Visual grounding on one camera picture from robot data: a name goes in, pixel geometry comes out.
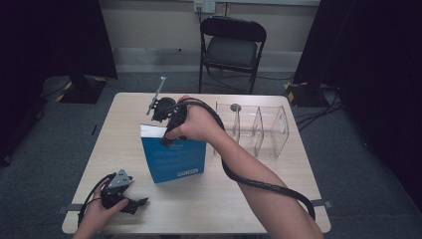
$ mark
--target wooden table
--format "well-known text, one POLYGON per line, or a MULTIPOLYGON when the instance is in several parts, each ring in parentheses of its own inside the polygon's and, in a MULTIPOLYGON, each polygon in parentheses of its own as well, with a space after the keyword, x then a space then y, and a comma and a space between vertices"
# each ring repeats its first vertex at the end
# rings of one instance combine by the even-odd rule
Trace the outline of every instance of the wooden table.
MULTIPOLYGON (((104 234, 262 234, 266 230, 251 211, 236 182, 221 166, 221 158, 207 145, 205 172, 155 184, 146 164, 139 125, 151 123, 145 111, 154 94, 117 94, 109 109, 96 146, 72 203, 83 203, 105 175, 124 168, 134 182, 124 193, 130 199, 149 197, 146 206, 134 215, 118 213, 104 228, 104 234)), ((178 100, 183 95, 161 94, 158 98, 178 100)), ((290 124, 290 136, 277 159, 262 160, 285 182, 309 200, 320 199, 298 128, 284 97, 190 95, 211 107, 237 103, 245 106, 284 106, 290 124)), ((67 213, 65 233, 77 230, 78 212, 67 213)), ((323 206, 316 207, 316 223, 327 232, 330 223, 323 206)))

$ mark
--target plastic compartment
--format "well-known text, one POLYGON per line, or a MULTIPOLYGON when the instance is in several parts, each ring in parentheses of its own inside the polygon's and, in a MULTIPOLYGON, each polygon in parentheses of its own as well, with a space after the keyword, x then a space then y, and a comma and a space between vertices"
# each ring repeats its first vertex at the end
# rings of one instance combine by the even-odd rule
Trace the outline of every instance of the plastic compartment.
POLYGON ((288 137, 283 107, 216 105, 224 127, 239 144, 257 158, 278 158, 288 137))

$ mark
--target gray floor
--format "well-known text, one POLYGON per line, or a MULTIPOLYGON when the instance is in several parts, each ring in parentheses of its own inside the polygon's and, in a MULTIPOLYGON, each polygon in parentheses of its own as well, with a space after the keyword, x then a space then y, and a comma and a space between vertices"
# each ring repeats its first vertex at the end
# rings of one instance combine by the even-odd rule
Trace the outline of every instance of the gray floor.
MULTIPOLYGON (((126 50, 114 51, 118 81, 106 84, 96 105, 58 104, 55 99, 60 92, 46 97, 44 115, 12 154, 12 165, 0 168, 0 238, 70 238, 61 230, 64 215, 57 209, 72 201, 115 94, 154 92, 162 75, 169 79, 164 92, 196 92, 194 53, 191 58, 167 62, 164 59, 171 58, 164 52, 170 50, 152 56, 148 54, 157 50, 123 54, 126 50), (148 61, 145 65, 137 63, 148 61), (175 71, 176 64, 180 71, 175 71), (92 133, 95 125, 98 128, 92 133)), ((294 61, 289 64, 295 67, 294 61)), ((260 71, 254 94, 284 94, 283 84, 291 75, 292 71, 260 71)), ((54 92, 66 81, 66 77, 46 80, 44 94, 54 92)), ((205 81, 218 84, 208 76, 205 81)), ((235 86, 241 86, 238 82, 242 81, 234 82, 235 86)), ((210 86, 204 91, 239 94, 210 86)), ((333 91, 324 92, 330 101, 334 99, 333 91)), ((321 108, 292 110, 299 122, 300 116, 320 112, 321 108)), ((327 210, 331 230, 325 238, 422 238, 421 214, 389 169, 365 147, 358 125, 345 111, 317 119, 301 130, 301 137, 321 196, 332 204, 327 210)))

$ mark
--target white wall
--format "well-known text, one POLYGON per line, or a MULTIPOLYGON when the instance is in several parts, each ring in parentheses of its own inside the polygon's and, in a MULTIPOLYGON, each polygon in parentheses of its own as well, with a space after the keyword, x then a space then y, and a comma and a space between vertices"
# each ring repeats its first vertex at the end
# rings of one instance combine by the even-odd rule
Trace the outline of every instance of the white wall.
MULTIPOLYGON (((192 1, 100 1, 113 48, 198 49, 192 1)), ((301 52, 317 6, 216 4, 216 15, 253 20, 268 33, 265 51, 301 52)))

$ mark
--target chair leg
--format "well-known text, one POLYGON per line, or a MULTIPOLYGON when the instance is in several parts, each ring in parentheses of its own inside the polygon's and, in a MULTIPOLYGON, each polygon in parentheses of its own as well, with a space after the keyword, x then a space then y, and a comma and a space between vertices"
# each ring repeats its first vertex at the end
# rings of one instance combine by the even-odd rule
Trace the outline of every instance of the chair leg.
POLYGON ((249 79, 249 82, 251 82, 251 88, 249 89, 249 95, 252 94, 252 91, 254 90, 255 85, 255 79, 257 78, 257 73, 253 73, 251 75, 251 78, 249 79))
POLYGON ((198 93, 201 94, 202 91, 202 62, 199 64, 199 88, 198 93))

